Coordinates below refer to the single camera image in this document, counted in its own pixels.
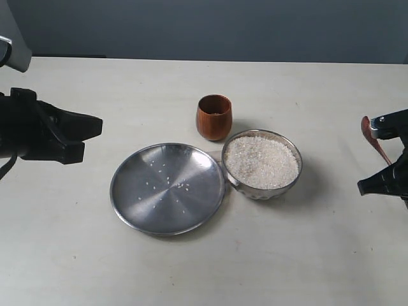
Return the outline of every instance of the uncooked rice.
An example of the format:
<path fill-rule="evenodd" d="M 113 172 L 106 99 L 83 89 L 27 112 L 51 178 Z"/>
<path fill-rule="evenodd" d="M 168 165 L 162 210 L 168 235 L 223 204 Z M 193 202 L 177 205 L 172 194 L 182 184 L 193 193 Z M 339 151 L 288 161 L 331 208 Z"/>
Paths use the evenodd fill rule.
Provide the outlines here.
<path fill-rule="evenodd" d="M 242 183 L 258 189 L 277 189 L 299 174 L 293 153 L 283 143 L 259 136 L 231 141 L 225 152 L 229 172 Z"/>

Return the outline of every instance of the wooden cup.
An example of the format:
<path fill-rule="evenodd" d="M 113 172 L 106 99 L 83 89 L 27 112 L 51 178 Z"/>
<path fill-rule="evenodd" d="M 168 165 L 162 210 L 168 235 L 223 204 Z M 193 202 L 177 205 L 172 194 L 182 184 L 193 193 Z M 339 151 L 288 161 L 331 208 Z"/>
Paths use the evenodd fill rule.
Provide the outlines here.
<path fill-rule="evenodd" d="M 227 137 L 232 126 L 231 101 L 219 94 L 205 96 L 198 102 L 196 127 L 202 137 L 216 141 Z"/>

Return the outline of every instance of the steel bowl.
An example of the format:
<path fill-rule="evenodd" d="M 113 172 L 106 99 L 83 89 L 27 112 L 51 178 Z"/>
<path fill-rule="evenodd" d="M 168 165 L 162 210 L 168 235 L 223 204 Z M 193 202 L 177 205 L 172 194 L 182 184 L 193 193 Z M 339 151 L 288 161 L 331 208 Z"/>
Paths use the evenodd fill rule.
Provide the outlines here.
<path fill-rule="evenodd" d="M 266 138 L 269 140 L 275 140 L 276 142 L 283 143 L 294 155 L 296 162 L 298 163 L 298 168 L 299 168 L 299 174 L 297 177 L 292 181 L 292 183 L 282 187 L 282 188 L 277 188 L 277 189 L 258 189 L 254 188 L 251 186 L 248 186 L 244 184 L 243 182 L 239 181 L 236 177 L 234 177 L 231 172 L 228 170 L 226 164 L 225 164 L 225 152 L 226 149 L 228 148 L 228 145 L 230 144 L 231 141 L 234 139 L 244 137 L 244 136 L 259 136 L 262 138 Z M 281 196 L 284 194 L 286 191 L 291 189 L 299 179 L 299 176 L 302 172 L 303 168 L 303 161 L 302 161 L 302 156 L 300 155 L 299 150 L 296 148 L 296 146 L 288 140 L 286 137 L 271 132 L 271 131 L 266 131 L 263 129 L 248 129 L 246 131 L 239 132 L 232 137 L 230 137 L 226 143 L 224 144 L 224 147 L 222 148 L 222 156 L 221 156 L 221 164 L 222 164 L 222 170 L 224 172 L 224 176 L 228 179 L 228 181 L 231 183 L 231 185 L 239 192 L 243 193 L 246 195 L 246 197 L 254 199 L 254 200 L 269 200 L 270 198 L 277 198 L 278 196 Z"/>

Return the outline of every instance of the bowl rim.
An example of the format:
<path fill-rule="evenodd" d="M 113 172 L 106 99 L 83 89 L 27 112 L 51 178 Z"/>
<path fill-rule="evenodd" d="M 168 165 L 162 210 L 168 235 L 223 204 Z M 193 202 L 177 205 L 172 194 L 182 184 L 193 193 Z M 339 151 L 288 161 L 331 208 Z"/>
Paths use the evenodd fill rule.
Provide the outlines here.
<path fill-rule="evenodd" d="M 227 167 L 226 164 L 225 164 L 225 158 L 224 158 L 225 151 L 226 151 L 228 145 L 230 144 L 230 142 L 231 142 L 232 140 L 238 138 L 238 136 L 239 136 L 240 134 L 244 134 L 244 133 L 247 133 L 247 132 L 266 132 L 266 133 L 270 133 L 270 134 L 273 134 L 273 135 L 275 135 L 275 136 L 278 136 L 278 137 L 281 137 L 281 138 L 285 139 L 285 141 L 287 141 L 288 143 L 290 143 L 290 144 L 293 146 L 293 148 L 295 148 L 297 154 L 299 154 L 300 163 L 298 163 L 299 173 L 298 173 L 298 175 L 296 176 L 296 178 L 295 178 L 292 182 L 290 182 L 288 185 L 285 185 L 285 186 L 280 187 L 280 188 L 275 188 L 275 189 L 260 189 L 260 188 L 252 187 L 252 186 L 250 186 L 250 185 L 247 185 L 247 184 L 241 182 L 240 180 L 238 180 L 238 179 L 230 172 L 230 170 L 228 169 L 228 167 Z M 299 149 L 297 148 L 297 146 L 294 145 L 294 143 L 291 142 L 289 139 L 287 139 L 285 136 L 283 136 L 283 135 L 281 135 L 281 134 L 278 134 L 278 133 L 276 133 L 276 132 L 273 132 L 273 131 L 269 131 L 269 130 L 267 130 L 267 129 L 246 129 L 246 130 L 244 130 L 244 131 L 237 132 L 237 133 L 235 133 L 234 135 L 230 136 L 230 137 L 225 141 L 225 144 L 224 144 L 224 146 L 222 147 L 222 152 L 221 152 L 221 164 L 222 164 L 222 167 L 228 172 L 228 174 L 231 175 L 239 184 L 245 185 L 245 186 L 247 186 L 247 187 L 249 187 L 249 188 L 252 188 L 253 190 L 256 190 L 256 191 L 279 191 L 279 190 L 283 190 L 283 189 L 286 189 L 286 188 L 288 188 L 288 187 L 291 187 L 291 186 L 293 186 L 293 185 L 297 182 L 297 180 L 299 179 L 300 174 L 302 173 L 302 170 L 303 170 L 303 158 L 302 158 L 302 155 L 300 154 L 300 151 L 299 151 Z"/>

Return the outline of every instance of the bowl of rice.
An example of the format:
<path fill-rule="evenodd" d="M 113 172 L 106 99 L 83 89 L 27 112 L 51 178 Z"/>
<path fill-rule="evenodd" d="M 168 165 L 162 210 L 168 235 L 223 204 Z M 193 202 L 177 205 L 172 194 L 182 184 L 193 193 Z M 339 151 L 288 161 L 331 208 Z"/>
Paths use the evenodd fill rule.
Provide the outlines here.
<path fill-rule="evenodd" d="M 249 129 L 229 138 L 222 149 L 225 177 L 239 192 L 254 200 L 276 198 L 298 180 L 303 162 L 286 137 Z"/>

